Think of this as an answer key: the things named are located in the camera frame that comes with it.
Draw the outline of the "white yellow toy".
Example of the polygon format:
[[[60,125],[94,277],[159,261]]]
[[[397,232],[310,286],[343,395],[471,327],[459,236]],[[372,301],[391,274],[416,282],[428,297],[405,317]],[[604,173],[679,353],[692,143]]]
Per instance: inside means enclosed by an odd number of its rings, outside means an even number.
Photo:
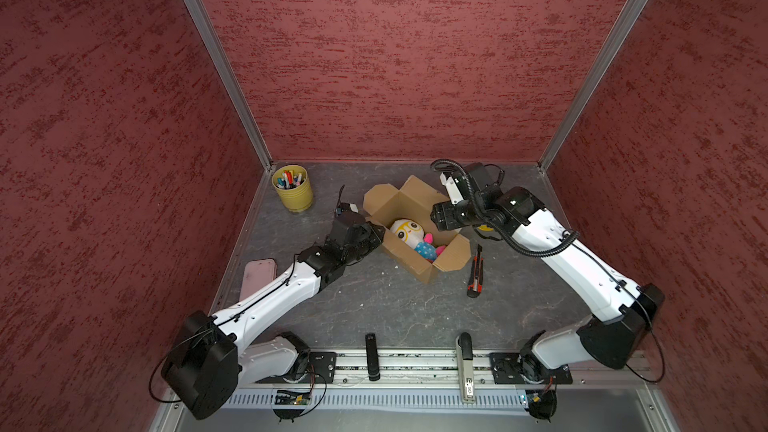
[[[429,262],[434,262],[446,249],[445,245],[436,244],[432,233],[426,232],[420,224],[412,220],[398,219],[393,222],[389,230]]]

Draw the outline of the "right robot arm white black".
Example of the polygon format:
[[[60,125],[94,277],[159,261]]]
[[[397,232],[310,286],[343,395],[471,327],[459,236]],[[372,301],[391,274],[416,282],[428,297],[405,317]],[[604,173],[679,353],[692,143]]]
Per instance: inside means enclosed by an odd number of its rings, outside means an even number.
[[[448,200],[434,205],[430,218],[441,231],[492,228],[518,254],[542,260],[589,308],[585,319],[526,342],[517,366],[526,382],[546,382],[561,367],[587,361],[621,370],[652,334],[663,292],[653,284],[638,285],[600,259],[528,190]]]

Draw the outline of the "brown cardboard express box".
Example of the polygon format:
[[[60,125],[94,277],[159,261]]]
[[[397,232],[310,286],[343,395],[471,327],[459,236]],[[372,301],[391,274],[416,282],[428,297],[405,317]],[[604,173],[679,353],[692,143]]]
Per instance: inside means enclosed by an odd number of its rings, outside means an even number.
[[[399,188],[378,184],[364,196],[363,208],[369,218],[385,227],[385,251],[424,284],[442,272],[458,271],[470,261],[469,239],[459,229],[438,230],[430,219],[432,207],[446,200],[416,176]]]

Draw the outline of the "red black utility knife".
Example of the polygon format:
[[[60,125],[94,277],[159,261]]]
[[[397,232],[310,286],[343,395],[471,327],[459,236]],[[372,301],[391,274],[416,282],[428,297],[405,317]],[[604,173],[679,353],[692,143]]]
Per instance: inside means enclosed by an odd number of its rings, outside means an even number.
[[[484,259],[482,257],[482,251],[482,246],[478,244],[467,283],[467,296],[469,298],[478,298],[483,290]]]

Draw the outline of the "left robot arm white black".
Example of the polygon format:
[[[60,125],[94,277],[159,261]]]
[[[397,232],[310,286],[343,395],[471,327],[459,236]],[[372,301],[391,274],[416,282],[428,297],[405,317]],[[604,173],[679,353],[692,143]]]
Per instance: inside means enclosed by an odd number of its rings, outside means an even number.
[[[263,343],[257,338],[381,246],[385,232],[366,220],[335,222],[323,244],[295,254],[291,266],[258,291],[212,315],[195,311],[186,317],[153,373],[197,420],[221,409],[243,384],[301,379],[310,353],[305,342],[292,333]]]

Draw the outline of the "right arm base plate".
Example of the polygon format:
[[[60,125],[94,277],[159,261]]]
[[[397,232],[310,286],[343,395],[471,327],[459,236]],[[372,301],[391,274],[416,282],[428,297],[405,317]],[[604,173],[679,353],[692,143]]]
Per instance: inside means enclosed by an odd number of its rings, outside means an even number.
[[[544,370],[541,380],[529,380],[522,374],[519,354],[516,352],[491,352],[488,354],[490,369],[495,385],[546,386],[572,385],[573,377],[567,365],[555,370]]]

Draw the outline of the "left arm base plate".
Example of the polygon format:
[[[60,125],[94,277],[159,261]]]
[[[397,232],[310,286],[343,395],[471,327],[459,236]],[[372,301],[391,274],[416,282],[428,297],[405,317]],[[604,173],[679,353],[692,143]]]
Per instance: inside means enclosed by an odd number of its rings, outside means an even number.
[[[310,384],[321,377],[320,382],[334,381],[338,354],[331,351],[302,353],[296,363],[282,376],[267,377],[259,384]]]

